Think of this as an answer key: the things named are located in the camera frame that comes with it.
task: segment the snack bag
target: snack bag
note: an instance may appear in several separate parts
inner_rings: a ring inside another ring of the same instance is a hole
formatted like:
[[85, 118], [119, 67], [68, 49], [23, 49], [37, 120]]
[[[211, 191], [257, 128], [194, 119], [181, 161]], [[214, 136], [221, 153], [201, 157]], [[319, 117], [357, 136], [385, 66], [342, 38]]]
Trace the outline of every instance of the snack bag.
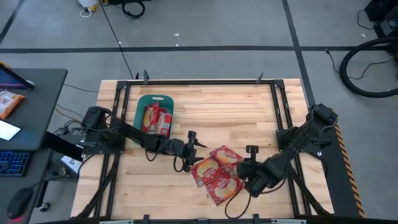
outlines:
[[173, 115], [160, 112], [159, 120], [157, 121], [156, 134], [170, 135], [170, 127], [172, 124]]
[[209, 157], [191, 168], [192, 177], [198, 187], [210, 183], [226, 172], [224, 167]]
[[155, 134], [156, 121], [159, 116], [159, 103], [147, 105], [142, 119], [141, 131], [147, 134]]
[[243, 160], [243, 157], [238, 153], [228, 149], [226, 146], [221, 146], [216, 150], [210, 152], [210, 155], [220, 164], [235, 170], [237, 164]]
[[207, 195], [215, 205], [219, 205], [232, 197], [240, 186], [239, 178], [230, 172], [226, 172], [216, 180], [206, 184]]
[[22, 95], [0, 90], [0, 118], [6, 119], [23, 98]]

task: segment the gray floor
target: gray floor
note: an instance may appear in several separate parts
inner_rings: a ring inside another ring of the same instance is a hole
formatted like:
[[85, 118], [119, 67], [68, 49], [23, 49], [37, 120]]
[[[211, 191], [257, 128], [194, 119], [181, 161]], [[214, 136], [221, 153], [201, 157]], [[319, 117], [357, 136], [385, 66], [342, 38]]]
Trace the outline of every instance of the gray floor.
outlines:
[[[0, 1], [0, 30], [16, 2]], [[353, 46], [375, 39], [373, 30], [356, 25], [356, 13], [368, 2], [288, 0], [300, 45]], [[126, 18], [115, 6], [105, 8], [123, 47], [293, 44], [281, 0], [153, 0], [146, 2], [146, 8], [146, 14], [138, 20]], [[79, 17], [79, 12], [74, 1], [25, 0], [0, 50], [118, 46], [100, 8], [87, 19]], [[361, 22], [371, 25], [364, 14]], [[340, 64], [346, 52], [331, 54]], [[293, 51], [126, 52], [125, 55], [133, 73], [146, 69], [151, 78], [256, 78], [261, 72], [264, 78], [301, 78]], [[356, 96], [341, 84], [326, 53], [303, 52], [303, 58], [316, 101], [334, 108], [340, 116], [340, 128], [366, 216], [398, 219], [395, 210], [398, 197], [394, 192], [398, 183], [397, 97], [375, 100]], [[384, 52], [361, 52], [350, 63], [348, 73], [359, 77], [367, 64], [389, 58]], [[129, 78], [118, 52], [0, 54], [0, 61], [12, 67], [66, 68], [69, 70], [66, 83], [90, 90], [98, 90], [103, 79]], [[357, 84], [375, 91], [395, 88], [396, 71], [393, 62], [377, 65]], [[58, 103], [84, 115], [95, 101], [94, 93], [64, 87]], [[49, 130], [66, 121], [54, 113]], [[68, 218], [73, 188], [65, 188], [59, 182], [52, 184], [46, 199], [65, 202], [65, 206], [57, 204], [46, 213], [35, 212], [32, 223]]]

